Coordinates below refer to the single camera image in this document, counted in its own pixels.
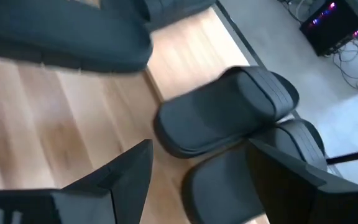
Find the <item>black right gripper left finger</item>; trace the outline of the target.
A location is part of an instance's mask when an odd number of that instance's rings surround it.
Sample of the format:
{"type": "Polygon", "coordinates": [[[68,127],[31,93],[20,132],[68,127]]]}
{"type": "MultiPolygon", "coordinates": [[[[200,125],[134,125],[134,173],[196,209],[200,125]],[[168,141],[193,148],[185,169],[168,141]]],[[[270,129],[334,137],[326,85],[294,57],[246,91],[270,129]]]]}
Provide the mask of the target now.
{"type": "Polygon", "coordinates": [[[0,190],[0,224],[139,224],[153,158],[144,139],[62,189],[0,190]]]}

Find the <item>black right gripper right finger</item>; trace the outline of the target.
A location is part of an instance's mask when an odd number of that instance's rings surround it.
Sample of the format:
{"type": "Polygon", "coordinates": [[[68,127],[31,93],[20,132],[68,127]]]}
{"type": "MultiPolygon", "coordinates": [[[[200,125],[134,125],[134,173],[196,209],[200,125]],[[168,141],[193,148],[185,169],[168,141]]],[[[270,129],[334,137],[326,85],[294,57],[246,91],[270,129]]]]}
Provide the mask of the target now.
{"type": "Polygon", "coordinates": [[[256,139],[247,166],[270,224],[358,224],[358,184],[256,139]]]}

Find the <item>black rubber slide sandal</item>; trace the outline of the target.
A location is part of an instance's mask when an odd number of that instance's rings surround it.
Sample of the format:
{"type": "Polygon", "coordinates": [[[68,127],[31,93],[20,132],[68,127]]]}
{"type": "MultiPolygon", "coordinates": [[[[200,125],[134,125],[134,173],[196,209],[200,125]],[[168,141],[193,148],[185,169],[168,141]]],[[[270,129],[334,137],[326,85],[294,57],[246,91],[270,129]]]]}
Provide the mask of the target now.
{"type": "Polygon", "coordinates": [[[152,55],[137,18],[76,0],[0,0],[0,57],[101,73],[143,70],[152,55]]]}
{"type": "Polygon", "coordinates": [[[216,0],[133,0],[146,28],[155,31],[211,7],[216,0]]]}
{"type": "MultiPolygon", "coordinates": [[[[328,169],[321,135],[305,119],[277,123],[250,138],[319,169],[328,169]]],[[[264,214],[247,168],[249,146],[247,142],[229,149],[187,172],[181,186],[181,199],[191,224],[243,224],[264,214]]]]}
{"type": "Polygon", "coordinates": [[[299,104],[298,90],[263,67],[233,66],[203,86],[162,103],[154,131],[172,156],[187,159],[273,125],[299,104]]]}

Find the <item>black computer tower with lights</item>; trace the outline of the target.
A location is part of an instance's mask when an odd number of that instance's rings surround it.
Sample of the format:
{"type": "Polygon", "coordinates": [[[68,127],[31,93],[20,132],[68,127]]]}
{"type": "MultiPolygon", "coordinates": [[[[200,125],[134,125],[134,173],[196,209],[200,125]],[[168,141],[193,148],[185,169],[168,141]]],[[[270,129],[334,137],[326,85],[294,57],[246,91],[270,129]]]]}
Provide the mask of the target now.
{"type": "Polygon", "coordinates": [[[358,14],[352,0],[326,0],[300,26],[317,56],[331,55],[358,36],[358,14]]]}

